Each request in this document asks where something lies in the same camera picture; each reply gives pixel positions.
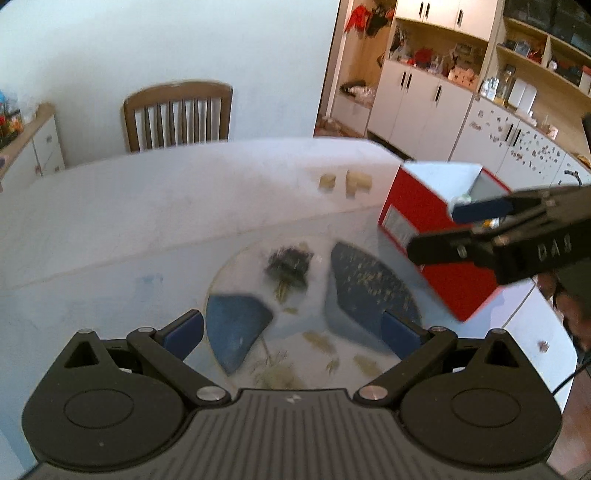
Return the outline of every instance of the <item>white cabinet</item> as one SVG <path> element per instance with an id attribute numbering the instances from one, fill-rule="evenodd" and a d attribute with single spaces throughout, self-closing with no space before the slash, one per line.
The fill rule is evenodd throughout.
<path id="1" fill-rule="evenodd" d="M 365 105 L 355 102 L 344 93 L 338 93 L 330 116 L 358 134 L 365 135 L 369 111 Z"/>
<path id="2" fill-rule="evenodd" d="M 457 140 L 451 161 L 479 163 L 491 173 L 499 170 L 519 119 L 504 108 L 476 96 Z"/>
<path id="3" fill-rule="evenodd" d="M 398 0 L 396 4 L 396 17 L 420 22 L 423 19 L 426 6 L 426 1 Z"/>
<path id="4" fill-rule="evenodd" d="M 414 157 L 423 128 L 435 101 L 439 79 L 418 69 L 410 69 L 404 83 L 404 96 L 389 142 Z"/>
<path id="5" fill-rule="evenodd" d="M 66 166 L 64 165 L 64 157 L 61 155 L 61 148 L 57 148 L 51 157 L 41 166 L 41 174 L 46 177 L 59 171 L 64 171 Z"/>
<path id="6" fill-rule="evenodd" d="M 28 143 L 4 174 L 1 183 L 2 191 L 12 193 L 26 189 L 38 178 L 41 178 L 41 168 L 37 163 L 33 144 Z"/>
<path id="7" fill-rule="evenodd" d="M 490 39 L 498 0 L 398 0 L 396 17 Z"/>
<path id="8" fill-rule="evenodd" d="M 549 390 L 558 387 L 574 371 L 577 354 L 573 343 L 537 288 L 532 290 L 505 329 Z M 570 387 L 565 387 L 556 395 L 561 410 L 564 410 L 569 391 Z"/>
<path id="9" fill-rule="evenodd" d="M 38 177 L 65 170 L 53 106 L 42 103 L 35 119 L 0 150 L 0 158 L 4 160 L 0 167 L 2 192 L 22 190 Z"/>
<path id="10" fill-rule="evenodd" d="M 460 0 L 455 30 L 488 41 L 495 20 L 497 0 Z"/>
<path id="11" fill-rule="evenodd" d="M 421 161 L 447 161 L 462 128 L 472 93 L 441 80 L 431 103 L 427 124 L 414 158 Z"/>
<path id="12" fill-rule="evenodd" d="M 568 154 L 552 181 L 552 185 L 588 185 L 590 183 L 591 172 Z"/>
<path id="13" fill-rule="evenodd" d="M 392 135 L 400 102 L 406 93 L 409 69 L 408 65 L 397 61 L 384 62 L 368 123 L 368 130 L 383 140 L 388 141 Z"/>
<path id="14" fill-rule="evenodd" d="M 457 0 L 429 0 L 425 7 L 423 22 L 453 30 L 456 26 L 458 9 L 459 1 Z"/>
<path id="15" fill-rule="evenodd" d="M 566 152 L 552 140 L 520 122 L 496 176 L 511 190 L 548 186 L 565 156 Z"/>

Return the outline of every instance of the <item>white wall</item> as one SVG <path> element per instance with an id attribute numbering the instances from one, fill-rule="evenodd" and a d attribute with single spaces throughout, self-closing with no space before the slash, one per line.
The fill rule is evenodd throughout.
<path id="1" fill-rule="evenodd" d="M 231 139 L 310 136 L 339 0 L 12 0 L 0 86 L 57 108 L 69 166 L 124 153 L 124 99 L 154 83 L 234 87 Z"/>

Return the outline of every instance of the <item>black cable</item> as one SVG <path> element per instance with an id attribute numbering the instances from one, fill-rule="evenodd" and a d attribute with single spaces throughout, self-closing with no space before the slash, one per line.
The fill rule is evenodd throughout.
<path id="1" fill-rule="evenodd" d="M 579 375 L 583 370 L 585 370 L 589 365 L 591 365 L 591 356 L 589 356 L 589 358 L 587 358 L 587 360 L 585 360 L 580 367 L 578 367 L 578 369 L 576 369 L 573 373 L 571 373 L 568 377 L 566 377 L 564 379 L 564 381 L 554 389 L 554 391 L 552 392 L 552 395 L 556 395 L 560 390 L 562 390 L 562 388 L 568 383 L 570 382 L 574 377 L 576 377 L 577 375 Z"/>

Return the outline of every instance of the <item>small yellow object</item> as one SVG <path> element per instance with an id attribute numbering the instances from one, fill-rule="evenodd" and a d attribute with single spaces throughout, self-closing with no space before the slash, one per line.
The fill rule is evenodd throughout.
<path id="1" fill-rule="evenodd" d="M 332 173 L 325 173 L 320 177 L 320 184 L 318 188 L 325 190 L 332 190 L 335 187 L 336 175 Z"/>
<path id="2" fill-rule="evenodd" d="M 360 171 L 347 171 L 347 176 L 345 177 L 347 195 L 355 195 L 357 189 L 366 190 L 369 192 L 372 185 L 373 179 L 371 175 Z"/>

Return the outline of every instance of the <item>glass jar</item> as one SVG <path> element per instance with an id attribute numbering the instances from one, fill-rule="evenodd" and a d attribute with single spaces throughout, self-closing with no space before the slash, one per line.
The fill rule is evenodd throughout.
<path id="1" fill-rule="evenodd" d="M 499 75 L 499 85 L 496 88 L 495 103 L 505 106 L 511 93 L 511 86 L 515 76 L 515 67 L 513 65 L 505 65 L 505 70 Z"/>

